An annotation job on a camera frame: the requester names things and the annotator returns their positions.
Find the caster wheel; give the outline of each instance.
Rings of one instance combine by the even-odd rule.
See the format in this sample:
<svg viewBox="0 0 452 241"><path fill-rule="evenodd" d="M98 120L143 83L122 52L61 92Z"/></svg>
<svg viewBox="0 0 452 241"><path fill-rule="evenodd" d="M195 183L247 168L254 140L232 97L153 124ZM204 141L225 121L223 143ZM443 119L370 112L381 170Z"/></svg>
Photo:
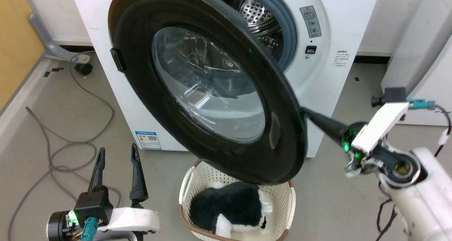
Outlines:
<svg viewBox="0 0 452 241"><path fill-rule="evenodd" d="M91 64L76 64L74 69L80 74L87 76L92 72L93 66Z"/></svg>

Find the floor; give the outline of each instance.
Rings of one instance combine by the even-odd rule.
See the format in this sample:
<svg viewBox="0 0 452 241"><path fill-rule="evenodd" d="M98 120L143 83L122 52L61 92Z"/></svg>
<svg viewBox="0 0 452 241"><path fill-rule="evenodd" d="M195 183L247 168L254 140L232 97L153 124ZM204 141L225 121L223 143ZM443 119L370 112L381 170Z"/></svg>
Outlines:
<svg viewBox="0 0 452 241"><path fill-rule="evenodd" d="M116 114L112 125L94 141L106 148L107 159L104 183L120 190L121 206L129 206L131 188L130 146L134 139L121 113L113 92L97 59L94 70L85 79L77 75L81 84L105 98ZM380 93L380 81L385 66L355 64L341 93L333 117L352 123L369 120L374 109L370 97ZM39 96L32 110L51 129L65 138L84 140L95 135L107 122L110 112L98 100L81 91L71 80L67 69L49 77L48 87ZM436 149L443 127L397 126L389 141L400 149L427 146ZM28 116L12 135L12 142L0 155L0 187L3 190L0 212L0 233L6 236L8 222L19 201L34 182L47 171L46 142L37 123ZM50 148L54 152L65 142L50 135ZM440 162L452 172L452 146L449 143ZM142 164L149 191L145 208L159 212L161 230L145 240L197 240L179 220L177 197L180 183L195 162L196 157L187 152L141 151ZM55 158L57 164L76 167L93 155L88 146L75 146L64 150ZM293 179L297 192L295 219L287 237L288 241L374 240L377 237L376 214L384 199L378 191L373 175L347 179L344 154L328 138L324 138L317 156L307 159L300 173ZM92 167L78 173L89 178ZM72 174L55 173L63 185L75 195L86 191L87 184ZM113 204L118 196L110 193ZM52 212L69 210L74 201L46 177L25 201L13 225L12 240L46 240L45 226ZM387 208L383 222L389 215ZM403 240L402 224L396 220L382 240Z"/></svg>

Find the laundry basket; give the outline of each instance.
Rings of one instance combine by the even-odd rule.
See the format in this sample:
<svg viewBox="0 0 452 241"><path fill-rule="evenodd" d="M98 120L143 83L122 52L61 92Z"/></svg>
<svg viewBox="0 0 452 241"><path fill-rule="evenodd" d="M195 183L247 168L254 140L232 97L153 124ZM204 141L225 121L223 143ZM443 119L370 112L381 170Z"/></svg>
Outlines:
<svg viewBox="0 0 452 241"><path fill-rule="evenodd" d="M231 233L231 238L217 236L210 231L198 228L190 219L190 204L193 197L207 188L208 183L220 181L225 185L239 181L210 165L198 160L182 181L179 193L179 217L182 223L199 239L205 241L282 241L289 234L295 213L295 190L292 181L281 185L260 186L264 202L273 209L267 209L265 229L245 233Z"/></svg>

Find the wire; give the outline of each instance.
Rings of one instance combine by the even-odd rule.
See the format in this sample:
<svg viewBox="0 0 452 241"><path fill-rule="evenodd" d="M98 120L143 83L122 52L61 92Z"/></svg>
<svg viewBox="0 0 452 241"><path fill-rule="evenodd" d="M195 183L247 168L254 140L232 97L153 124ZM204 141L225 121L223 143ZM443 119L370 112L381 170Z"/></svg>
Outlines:
<svg viewBox="0 0 452 241"><path fill-rule="evenodd" d="M439 105L436 105L435 107L436 107L436 109L441 109L442 113L444 113L444 116L447 119L447 133L446 133L446 135L450 135L451 130L452 130L451 118L449 117L449 115L447 114L447 111L443 107L441 107ZM444 144L443 145L439 145L438 149L435 152L435 155L434 155L435 157L439 155L439 152L441 152L443 146L444 146Z"/></svg>
<svg viewBox="0 0 452 241"><path fill-rule="evenodd" d="M97 148L94 144L92 144L92 142L97 139L100 135L102 135L102 133L110 126L110 124L113 121L114 115L115 115L115 111L113 106L111 106L111 104L109 104L106 100L104 100L103 98L101 98L100 96L97 96L96 94L90 92L89 90L87 90L86 88L84 88L79 82L78 80L75 78L74 73L73 73L73 62L74 60L82 54L87 54L87 53L95 53L95 51L86 51L86 52L82 52L82 53L78 53L75 56L73 56L71 58L71 60L69 61L69 74L71 74L71 77L73 78L74 82L78 85L79 88L81 88L83 91L85 91L86 93L88 93L89 95L93 96L94 98L98 99L99 101L101 101L102 103L104 103L110 110L111 110L111 117L108 120L107 124L105 125L105 127L100 130L100 132L98 132L96 135L94 135L92 138L85 140L85 141L71 141L68 140L64 137L62 137L61 135L58 135L57 133L55 133L53 130L51 130L50 128L48 128L45 124L43 124L39 118L32 112L32 110L29 107L26 107L25 109L28 111L28 113L35 119L35 121L37 122L37 124L39 125L42 134L44 135L45 139L46 139L46 144L47 144L47 160L48 160L48 171L42 176L40 177L35 183L34 185L32 185L32 187L27 191L27 193L24 195L24 197L21 199L18 207L16 208L16 210L14 211L13 216L11 217L10 220L10 224L8 226L8 241L11 241L11 231L13 228L13 223L14 220L17 216L17 213L19 212L20 208L22 207L22 205L24 204L25 200L27 199L27 197L29 196L29 194L36 188L36 186L48 175L50 175L50 177L52 177L52 180L56 183L56 185L58 185L58 187L64 192L66 193L68 196L70 196L74 201L77 201L77 197L72 194L70 191L68 191L68 189L66 189L53 175L54 171L57 172L71 172L73 173L75 176L79 177L81 180L85 181L86 183L89 183L89 180L82 177L81 175L79 175L76 171L80 170L86 166L88 166L91 162L94 161L94 159L97 156ZM60 138L63 141L66 141L67 144L59 149L57 149L54 153L50 153L50 140L49 137L47 135L47 131L55 136L57 136L58 138ZM80 145L88 145L90 147L92 147L94 149L94 154L93 157L91 157L91 159L89 159L89 161L87 161L86 163L75 167L75 168L70 168L67 167L65 165L60 165L60 166L55 166L53 164L53 159L55 158L55 156L60 153L61 151L63 151L64 149L70 147L70 146L80 146ZM108 187L108 189L114 191L116 194L118 194L118 203L116 205L116 207L119 207L119 204L121 203L121 193L115 189L115 188L111 188Z"/></svg>
<svg viewBox="0 0 452 241"><path fill-rule="evenodd" d="M82 235L83 230L79 231L77 234L75 234L74 236L72 236L72 240L79 240L80 236Z"/></svg>
<svg viewBox="0 0 452 241"><path fill-rule="evenodd" d="M380 210L378 211L377 225L376 225L380 234L375 239L375 241L379 241L381 239L381 237L389 230L389 227L391 227L394 219L397 217L396 210L394 209L394 207L392 207L391 217L389 218L388 223L386 224L386 226L383 229L380 228L380 216L381 216L381 211L383 210L383 206L391 201L392 201L392 199L388 199L385 202L380 204Z"/></svg>
<svg viewBox="0 0 452 241"><path fill-rule="evenodd" d="M386 193L383 188L381 187L381 181L378 181L378 188L380 189L380 192L383 193L385 196L389 197L389 194Z"/></svg>

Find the stuffed toy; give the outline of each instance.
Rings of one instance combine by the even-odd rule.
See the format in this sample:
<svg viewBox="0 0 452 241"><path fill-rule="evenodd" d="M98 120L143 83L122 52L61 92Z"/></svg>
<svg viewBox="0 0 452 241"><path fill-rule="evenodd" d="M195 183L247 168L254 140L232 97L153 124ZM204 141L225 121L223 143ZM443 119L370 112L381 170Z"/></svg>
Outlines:
<svg viewBox="0 0 452 241"><path fill-rule="evenodd" d="M231 231L265 228L262 202L263 192L257 185L236 182L225 186L212 182L192 199L190 218L199 228L231 238Z"/></svg>

